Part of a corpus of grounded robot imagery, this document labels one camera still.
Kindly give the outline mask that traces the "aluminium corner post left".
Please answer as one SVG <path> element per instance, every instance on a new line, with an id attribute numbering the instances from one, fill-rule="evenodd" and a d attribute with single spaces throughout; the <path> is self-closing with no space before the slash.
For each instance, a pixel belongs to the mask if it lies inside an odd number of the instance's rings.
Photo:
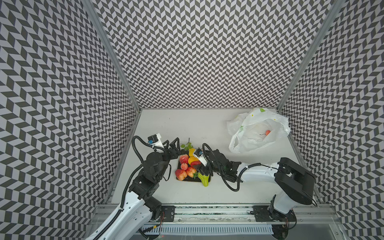
<path id="1" fill-rule="evenodd" d="M 106 32 L 105 32 L 105 29 L 103 28 L 102 26 L 102 23 L 100 21 L 100 18 L 94 8 L 94 5 L 93 5 L 93 1 L 89 1 L 89 0 L 84 0 L 82 1 L 83 3 L 83 6 L 85 8 L 85 11 L 88 13 L 88 16 L 89 16 L 89 19 L 90 21 L 92 22 L 105 50 L 106 50 L 106 53 L 108 54 L 118 76 L 119 76 L 119 79 L 123 85 L 123 87 L 125 88 L 129 98 L 131 99 L 132 103 L 133 103 L 133 106 L 135 108 L 136 111 L 140 111 L 141 108 L 136 100 L 136 97 L 130 87 L 130 84 L 126 78 L 126 75 L 125 75 L 125 72 L 123 70 L 123 68 L 121 67 L 121 64 L 116 56 L 116 53 L 112 47 L 112 44 L 111 44 L 111 41 L 110 39 L 108 38 Z"/>

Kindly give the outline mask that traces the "aluminium corner post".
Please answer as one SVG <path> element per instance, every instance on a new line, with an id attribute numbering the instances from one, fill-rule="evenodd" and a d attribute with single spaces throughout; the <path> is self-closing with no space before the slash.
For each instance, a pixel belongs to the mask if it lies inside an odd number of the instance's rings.
<path id="1" fill-rule="evenodd" d="M 313 42 L 311 43 L 307 53 L 305 54 L 302 62 L 300 63 L 296 73 L 294 74 L 292 80 L 290 81 L 290 84 L 288 85 L 288 88 L 284 92 L 276 110 L 278 113 L 281 113 L 284 109 L 284 106 L 288 99 L 290 98 L 291 94 L 293 93 L 294 89 L 296 88 L 299 80 L 305 73 L 306 68 L 309 66 L 312 58 L 314 57 L 316 51 L 318 50 L 319 46 L 321 45 L 323 39 L 326 37 L 330 27 L 332 26 L 333 22 L 335 21 L 336 17 L 338 16 L 339 12 L 341 11 L 343 5 L 346 1 L 337 0 L 334 1 L 334 4 L 332 5 L 329 13 L 326 15 L 323 24 L 319 28 L 319 31 L 317 32 Z"/>
<path id="2" fill-rule="evenodd" d="M 131 99 L 132 103 L 133 103 L 133 106 L 135 108 L 136 111 L 140 111 L 141 108 L 136 100 L 136 97 L 130 87 L 130 84 L 126 78 L 126 75 L 125 75 L 125 72 L 123 70 L 123 68 L 121 67 L 121 64 L 116 56 L 116 53 L 112 47 L 112 44 L 111 44 L 111 41 L 110 39 L 108 38 L 106 32 L 105 32 L 105 29 L 103 28 L 102 26 L 102 23 L 100 21 L 100 18 L 94 8 L 94 5 L 93 5 L 93 1 L 89 1 L 89 0 L 84 0 L 82 1 L 83 3 L 83 6 L 85 8 L 85 11 L 88 13 L 88 16 L 89 16 L 89 19 L 90 21 L 92 22 L 105 50 L 106 50 L 106 53 L 108 54 L 118 76 L 119 76 L 119 79 L 123 85 L 123 87 L 125 88 L 129 98 Z"/>

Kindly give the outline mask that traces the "yellow fake pear with leaves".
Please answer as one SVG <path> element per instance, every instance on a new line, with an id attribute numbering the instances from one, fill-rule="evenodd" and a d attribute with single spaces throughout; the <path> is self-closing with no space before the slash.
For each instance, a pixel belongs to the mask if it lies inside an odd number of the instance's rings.
<path id="1" fill-rule="evenodd" d="M 180 148 L 181 148 L 181 154 L 188 155 L 189 157 L 193 157 L 194 152 L 196 151 L 190 139 L 188 139 L 186 143 L 181 144 Z"/>

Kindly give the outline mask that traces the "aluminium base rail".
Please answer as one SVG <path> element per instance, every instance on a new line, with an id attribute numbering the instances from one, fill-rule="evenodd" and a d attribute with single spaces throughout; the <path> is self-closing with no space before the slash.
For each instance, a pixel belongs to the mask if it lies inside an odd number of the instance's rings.
<path id="1" fill-rule="evenodd" d="M 254 206 L 263 204 L 173 204 L 174 224 L 177 223 L 255 223 Z M 293 211 L 298 224 L 340 224 L 341 220 L 329 204 L 296 206 Z"/>

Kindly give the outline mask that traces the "white plastic bag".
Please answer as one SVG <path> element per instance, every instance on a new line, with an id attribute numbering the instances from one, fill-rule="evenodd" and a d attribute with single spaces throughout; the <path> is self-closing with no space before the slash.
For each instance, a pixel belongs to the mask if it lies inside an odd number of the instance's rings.
<path id="1" fill-rule="evenodd" d="M 266 130 L 270 130 L 271 133 L 262 139 L 260 134 Z M 234 154 L 241 154 L 274 144 L 287 137 L 291 128 L 288 117 L 267 108 L 254 108 L 228 121 L 227 131 L 231 136 L 229 150 Z"/>

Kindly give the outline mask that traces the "red fake strawberry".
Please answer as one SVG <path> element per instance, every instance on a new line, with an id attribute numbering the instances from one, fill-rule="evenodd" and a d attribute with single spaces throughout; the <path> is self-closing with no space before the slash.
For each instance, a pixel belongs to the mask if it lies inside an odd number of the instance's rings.
<path id="1" fill-rule="evenodd" d="M 179 181 L 183 181 L 184 179 L 186 179 L 188 177 L 187 172 L 185 170 L 182 170 L 182 169 L 177 169 L 175 171 L 175 175 Z"/>

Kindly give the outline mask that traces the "small peach fake cherry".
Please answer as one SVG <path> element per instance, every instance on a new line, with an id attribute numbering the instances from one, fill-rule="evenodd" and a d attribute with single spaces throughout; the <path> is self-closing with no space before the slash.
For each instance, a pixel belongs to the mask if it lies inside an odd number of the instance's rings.
<path id="1" fill-rule="evenodd" d="M 187 163 L 182 163 L 181 164 L 181 169 L 186 171 L 188 169 L 189 165 Z"/>

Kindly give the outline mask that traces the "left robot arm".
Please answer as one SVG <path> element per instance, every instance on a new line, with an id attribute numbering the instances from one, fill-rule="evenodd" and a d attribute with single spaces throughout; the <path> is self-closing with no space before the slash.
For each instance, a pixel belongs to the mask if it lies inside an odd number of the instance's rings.
<path id="1" fill-rule="evenodd" d="M 160 134 L 144 141 L 132 138 L 131 146 L 141 164 L 133 170 L 123 190 L 120 204 L 107 219 L 88 236 L 89 240 L 128 240 L 139 232 L 146 240 L 154 240 L 142 229 L 150 221 L 162 220 L 162 203 L 153 197 L 171 169 L 170 161 L 181 154 L 179 138 L 161 141 Z"/>

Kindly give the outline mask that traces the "aluminium corner post right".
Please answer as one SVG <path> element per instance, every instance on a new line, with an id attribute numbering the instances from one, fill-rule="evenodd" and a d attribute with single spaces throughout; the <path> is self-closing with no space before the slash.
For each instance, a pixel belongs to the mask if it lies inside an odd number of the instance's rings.
<path id="1" fill-rule="evenodd" d="M 329 13 L 326 15 L 323 24 L 319 28 L 319 31 L 317 32 L 313 42 L 311 43 L 307 53 L 305 54 L 302 62 L 300 63 L 296 73 L 294 74 L 292 80 L 290 81 L 290 84 L 288 85 L 288 88 L 284 92 L 276 110 L 278 113 L 281 113 L 284 109 L 284 106 L 288 99 L 290 98 L 291 94 L 293 93 L 294 89 L 296 88 L 299 80 L 305 73 L 306 68 L 309 66 L 312 58 L 314 57 L 316 51 L 318 50 L 319 46 L 321 45 L 323 39 L 326 37 L 330 27 L 332 26 L 333 22 L 335 21 L 336 17 L 338 16 L 339 12 L 341 11 L 343 5 L 346 1 L 337 0 L 334 1 L 334 4 L 332 5 Z"/>

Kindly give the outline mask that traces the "dark red fake fruit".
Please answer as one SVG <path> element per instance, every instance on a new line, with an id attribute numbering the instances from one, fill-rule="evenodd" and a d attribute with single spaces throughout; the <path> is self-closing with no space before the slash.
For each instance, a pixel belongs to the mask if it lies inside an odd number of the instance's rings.
<path id="1" fill-rule="evenodd" d="M 194 161 L 194 162 L 191 162 L 190 164 L 191 167 L 200 166 L 200 165 L 202 165 L 200 161 Z"/>

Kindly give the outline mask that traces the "black tray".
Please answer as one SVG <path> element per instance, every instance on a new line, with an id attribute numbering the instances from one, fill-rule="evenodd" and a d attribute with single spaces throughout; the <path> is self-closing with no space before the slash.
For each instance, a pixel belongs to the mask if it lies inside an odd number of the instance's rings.
<path id="1" fill-rule="evenodd" d="M 200 158 L 194 156 L 194 149 L 181 150 L 178 157 L 178 167 L 175 171 L 177 180 L 184 182 L 201 182 L 207 187 L 211 181 L 209 165 L 203 164 L 203 155 Z"/>

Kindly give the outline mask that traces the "orange yellow fake fruit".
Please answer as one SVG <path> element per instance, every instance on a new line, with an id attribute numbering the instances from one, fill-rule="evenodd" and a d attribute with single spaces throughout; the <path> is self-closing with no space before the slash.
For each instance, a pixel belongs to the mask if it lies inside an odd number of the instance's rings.
<path id="1" fill-rule="evenodd" d="M 188 164 L 191 165 L 193 162 L 196 162 L 196 161 L 198 161 L 196 157 L 189 157 Z"/>

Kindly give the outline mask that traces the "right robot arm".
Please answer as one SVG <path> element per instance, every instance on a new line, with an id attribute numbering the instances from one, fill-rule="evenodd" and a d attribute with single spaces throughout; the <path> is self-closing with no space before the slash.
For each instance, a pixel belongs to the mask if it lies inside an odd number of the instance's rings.
<path id="1" fill-rule="evenodd" d="M 314 174 L 289 158 L 281 158 L 270 165 L 233 162 L 219 150 L 213 151 L 208 144 L 193 151 L 193 156 L 202 163 L 198 167 L 198 176 L 204 182 L 217 173 L 233 192 L 238 192 L 241 183 L 245 182 L 266 182 L 279 186 L 281 191 L 263 209 L 273 221 L 287 219 L 297 205 L 317 205 L 313 199 Z"/>

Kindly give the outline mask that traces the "green fake fruit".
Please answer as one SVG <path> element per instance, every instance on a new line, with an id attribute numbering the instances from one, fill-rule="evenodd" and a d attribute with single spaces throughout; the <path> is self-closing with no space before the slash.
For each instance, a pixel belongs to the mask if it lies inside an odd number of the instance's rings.
<path id="1" fill-rule="evenodd" d="M 210 177 L 210 174 L 203 175 L 202 173 L 198 172 L 198 178 L 200 179 L 204 187 L 209 186 Z"/>

